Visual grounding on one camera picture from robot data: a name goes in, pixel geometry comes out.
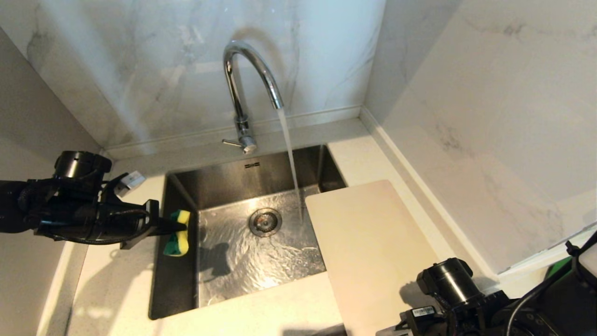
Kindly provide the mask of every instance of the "faucet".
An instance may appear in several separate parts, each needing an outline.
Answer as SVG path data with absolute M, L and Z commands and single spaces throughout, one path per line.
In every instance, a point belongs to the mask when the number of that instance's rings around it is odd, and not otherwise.
M 282 102 L 282 96 L 278 90 L 276 80 L 273 79 L 272 71 L 267 67 L 261 55 L 253 49 L 252 46 L 243 41 L 231 41 L 224 48 L 224 73 L 226 74 L 226 80 L 228 81 L 228 89 L 232 97 L 232 103 L 236 110 L 235 124 L 236 134 L 238 135 L 238 142 L 234 140 L 223 139 L 222 143 L 226 145 L 232 145 L 242 148 L 244 154 L 250 154 L 257 149 L 257 142 L 251 135 L 251 129 L 249 128 L 248 116 L 243 113 L 241 101 L 238 97 L 238 90 L 236 88 L 236 81 L 234 79 L 232 57 L 236 54 L 245 56 L 249 62 L 255 67 L 263 84 L 265 84 L 269 99 L 272 101 L 274 109 L 281 109 L 284 107 Z

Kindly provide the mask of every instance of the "cutting board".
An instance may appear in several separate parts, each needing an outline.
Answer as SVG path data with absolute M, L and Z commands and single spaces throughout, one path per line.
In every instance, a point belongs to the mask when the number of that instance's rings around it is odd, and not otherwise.
M 349 335 L 396 325 L 424 296 L 417 274 L 438 257 L 389 181 L 309 196 L 307 209 Z

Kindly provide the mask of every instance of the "yellow-green sponge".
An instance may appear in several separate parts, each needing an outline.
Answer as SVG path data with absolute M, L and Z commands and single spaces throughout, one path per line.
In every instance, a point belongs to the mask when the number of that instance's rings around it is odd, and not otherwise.
M 169 256 L 183 256 L 189 251 L 189 219 L 190 212 L 185 210 L 178 210 L 170 215 L 172 220 L 176 220 L 187 226 L 184 231 L 177 231 L 172 233 L 166 247 L 164 247 L 164 255 Z

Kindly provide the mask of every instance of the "black robotic arm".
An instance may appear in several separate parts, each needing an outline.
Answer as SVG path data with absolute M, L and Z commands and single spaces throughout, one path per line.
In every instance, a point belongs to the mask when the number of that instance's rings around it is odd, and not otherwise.
M 34 234 L 89 245 L 120 243 L 130 249 L 147 236 L 171 234 L 184 224 L 159 217 L 159 202 L 125 203 L 115 194 L 123 174 L 104 181 L 112 162 L 65 151 L 48 179 L 0 181 L 0 232 Z

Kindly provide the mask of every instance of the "cable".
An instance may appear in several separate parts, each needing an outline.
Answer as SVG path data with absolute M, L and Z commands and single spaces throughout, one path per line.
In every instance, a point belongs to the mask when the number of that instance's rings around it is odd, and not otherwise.
M 456 318 L 456 313 L 454 312 L 453 308 L 450 310 L 450 316 L 452 321 L 454 322 L 454 330 L 452 332 L 452 336 L 456 336 L 456 332 L 458 332 L 458 319 Z
M 124 211 L 119 211 L 119 212 L 114 212 L 110 214 L 111 216 L 118 216 L 118 215 L 149 215 L 149 212 L 147 212 L 146 210 L 143 209 L 131 209 L 131 210 L 124 210 Z M 70 237 L 64 237 L 64 236 L 59 236 L 57 234 L 47 234 L 46 236 L 49 238 L 52 238 L 54 240 L 65 240 L 67 242 L 73 242 L 73 243 L 79 243 L 79 244 L 88 244 L 88 245 L 111 245 L 111 244 L 117 244 L 117 243 L 123 243 L 126 242 L 127 240 L 131 240 L 131 239 L 135 239 L 138 236 L 144 234 L 145 232 L 147 232 L 149 230 L 149 228 L 151 228 L 150 222 L 147 221 L 147 223 L 143 224 L 143 226 L 141 226 L 141 229 L 139 229 L 139 231 L 135 232 L 134 234 L 126 237 L 126 238 L 117 238 L 117 239 L 109 239 L 109 240 L 91 240 L 91 239 L 82 239 L 82 238 L 70 238 Z
M 60 181 L 55 179 L 43 179 L 32 182 L 31 184 L 27 185 L 19 194 L 17 198 L 17 204 L 21 211 L 28 211 L 29 210 L 29 198 L 37 193 L 40 189 L 46 187 L 59 187 Z
M 504 335 L 510 336 L 510 331 L 512 330 L 514 318 L 516 317 L 516 314 L 522 308 L 522 306 L 524 306 L 527 302 L 529 302 L 530 299 L 541 294 L 545 289 L 547 289 L 549 286 L 551 286 L 556 281 L 558 281 L 562 276 L 566 275 L 571 269 L 572 269 L 572 262 L 568 261 L 564 266 L 562 266 L 562 268 L 557 270 L 556 273 L 554 273 L 552 276 L 550 276 L 544 282 L 541 282 L 535 288 L 531 289 L 520 300 L 518 300 L 518 302 L 516 302 L 516 306 L 512 310 L 512 314 L 510 315 L 510 318 L 508 319 L 508 323 L 506 325 Z
M 522 330 L 525 336 L 535 336 L 535 334 L 532 331 L 530 331 L 525 325 L 518 323 L 518 321 L 515 321 L 512 325 Z

